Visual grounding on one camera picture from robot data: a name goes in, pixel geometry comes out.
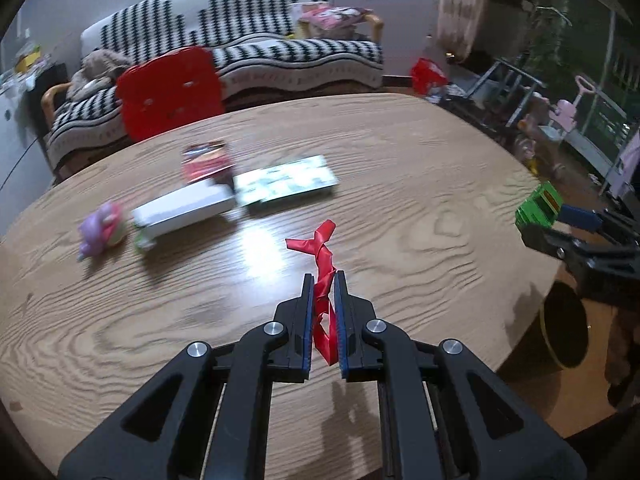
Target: purple toy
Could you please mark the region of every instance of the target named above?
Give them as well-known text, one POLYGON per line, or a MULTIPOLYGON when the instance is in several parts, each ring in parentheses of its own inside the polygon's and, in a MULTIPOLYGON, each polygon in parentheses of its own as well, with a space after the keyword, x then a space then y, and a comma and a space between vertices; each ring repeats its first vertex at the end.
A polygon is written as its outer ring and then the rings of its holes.
POLYGON ((78 261, 89 256, 98 256, 107 248, 124 240, 126 225, 122 221, 122 210, 116 203, 102 204, 91 213, 79 227, 82 241, 78 261))

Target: table top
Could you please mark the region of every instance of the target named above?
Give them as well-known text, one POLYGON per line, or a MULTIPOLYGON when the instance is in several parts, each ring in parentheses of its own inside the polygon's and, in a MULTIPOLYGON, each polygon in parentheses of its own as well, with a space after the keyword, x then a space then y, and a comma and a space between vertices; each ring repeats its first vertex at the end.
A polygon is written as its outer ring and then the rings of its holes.
MULTIPOLYGON (((188 343, 237 340, 297 297, 308 238, 325 219, 350 293, 413 338, 462 340, 496 369, 533 320, 558 263, 513 224, 536 181, 448 112, 398 94, 251 108, 131 146, 30 206, 0 244, 0 399, 52 471, 188 343), (324 155, 334 196, 260 218, 237 209, 169 234, 145 260, 132 237, 76 262, 84 217, 183 186, 180 152, 226 139, 237 172, 324 155)), ((277 384, 267 478, 359 478, 379 468, 376 385, 345 384, 314 350, 310 380, 277 384)))

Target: beige curtain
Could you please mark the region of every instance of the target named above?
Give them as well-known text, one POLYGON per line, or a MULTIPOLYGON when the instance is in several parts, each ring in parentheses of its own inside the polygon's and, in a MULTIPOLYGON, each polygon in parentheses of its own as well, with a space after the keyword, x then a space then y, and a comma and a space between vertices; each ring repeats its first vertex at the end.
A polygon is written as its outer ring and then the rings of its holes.
POLYGON ((474 44, 486 0, 440 0, 438 44, 464 60, 474 44))

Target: red ribbon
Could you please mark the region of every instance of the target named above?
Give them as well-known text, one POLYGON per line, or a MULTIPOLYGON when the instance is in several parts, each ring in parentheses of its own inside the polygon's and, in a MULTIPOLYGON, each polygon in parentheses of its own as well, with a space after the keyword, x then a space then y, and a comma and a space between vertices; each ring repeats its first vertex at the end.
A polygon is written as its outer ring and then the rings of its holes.
POLYGON ((331 220, 325 220, 314 232, 311 240, 292 240, 286 238, 287 249, 299 251, 301 253, 313 254, 316 257, 318 266, 318 280, 314 285, 314 343, 318 351, 324 357, 327 364, 333 365, 338 362, 338 336, 335 326, 335 311, 329 301, 329 291, 334 280, 335 267, 332 263, 332 254, 326 248, 325 243, 329 241, 334 233, 335 224, 331 220), (320 322, 322 316, 329 315, 329 333, 324 331, 320 322))

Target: couch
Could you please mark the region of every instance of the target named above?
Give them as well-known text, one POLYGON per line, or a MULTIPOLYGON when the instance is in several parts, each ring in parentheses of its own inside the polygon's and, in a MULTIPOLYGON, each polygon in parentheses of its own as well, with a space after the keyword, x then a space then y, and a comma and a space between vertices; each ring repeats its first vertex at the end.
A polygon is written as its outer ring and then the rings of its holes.
MULTIPOLYGON (((290 39, 289 4, 309 1, 331 0, 145 0, 86 29, 81 54, 108 48, 140 64, 182 46, 210 48, 228 111, 382 86, 378 42, 290 39)), ((367 21, 379 41, 382 22, 367 21)), ((42 100, 51 124, 47 153, 61 179, 130 144, 115 87, 54 111, 53 96, 66 88, 53 87, 42 100)))

